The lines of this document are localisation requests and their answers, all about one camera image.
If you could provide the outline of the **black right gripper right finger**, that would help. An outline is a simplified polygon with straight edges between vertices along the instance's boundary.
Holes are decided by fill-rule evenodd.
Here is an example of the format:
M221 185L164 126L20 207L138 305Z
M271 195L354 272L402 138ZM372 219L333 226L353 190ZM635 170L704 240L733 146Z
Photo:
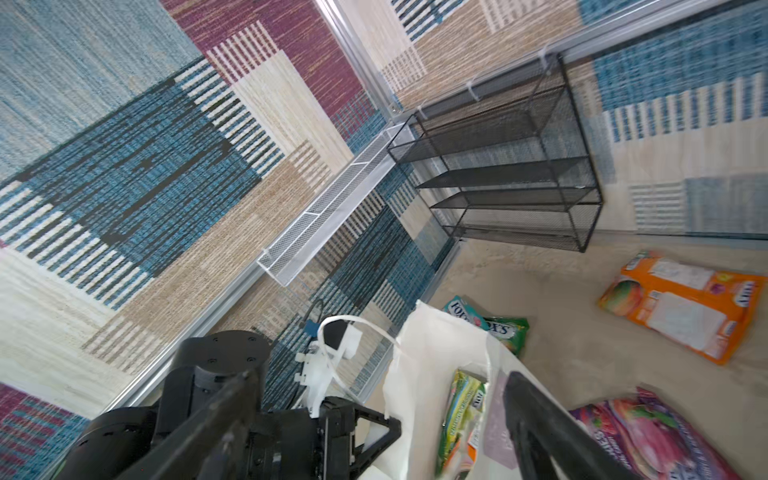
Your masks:
M635 479L520 372L504 388L506 426L524 479Z

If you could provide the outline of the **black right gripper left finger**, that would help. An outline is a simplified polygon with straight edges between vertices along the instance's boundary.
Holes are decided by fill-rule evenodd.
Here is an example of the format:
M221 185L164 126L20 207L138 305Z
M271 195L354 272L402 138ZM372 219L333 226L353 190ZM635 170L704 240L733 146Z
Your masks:
M121 479L242 479L250 426L260 406L255 370L237 374Z

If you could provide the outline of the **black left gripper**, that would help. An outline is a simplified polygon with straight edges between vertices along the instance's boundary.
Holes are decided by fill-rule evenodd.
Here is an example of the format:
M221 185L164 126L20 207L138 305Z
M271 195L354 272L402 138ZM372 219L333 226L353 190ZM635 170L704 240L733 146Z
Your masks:
M355 444L357 422L382 427L369 446ZM260 413L247 441L247 479L359 479L401 436L401 421L341 397L306 408Z

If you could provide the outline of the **green snack bag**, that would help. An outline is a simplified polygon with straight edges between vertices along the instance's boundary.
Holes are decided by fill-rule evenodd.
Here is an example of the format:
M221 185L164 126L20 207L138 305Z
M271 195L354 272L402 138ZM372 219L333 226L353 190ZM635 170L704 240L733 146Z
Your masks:
M465 479L479 449L486 384L465 370L454 372L439 433L436 479Z

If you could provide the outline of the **white paper bag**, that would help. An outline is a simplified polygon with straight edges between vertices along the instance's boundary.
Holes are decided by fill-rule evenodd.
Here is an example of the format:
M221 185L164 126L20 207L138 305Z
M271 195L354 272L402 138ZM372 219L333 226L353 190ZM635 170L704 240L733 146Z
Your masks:
M520 479L507 432L503 391L512 372L524 375L549 400L554 397L499 340L465 320L421 301L396 337L399 347L383 382L385 413L401 421L401 436L361 475L363 479L433 479L439 431L453 374L458 369L488 384L490 409L470 479Z

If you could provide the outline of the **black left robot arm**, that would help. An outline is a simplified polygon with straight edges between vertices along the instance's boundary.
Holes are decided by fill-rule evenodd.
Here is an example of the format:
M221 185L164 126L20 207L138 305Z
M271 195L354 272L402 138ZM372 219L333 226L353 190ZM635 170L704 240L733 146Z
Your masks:
M401 423L341 397L308 409L263 407L268 339L247 331L189 338L161 397L93 420L59 479L357 479Z

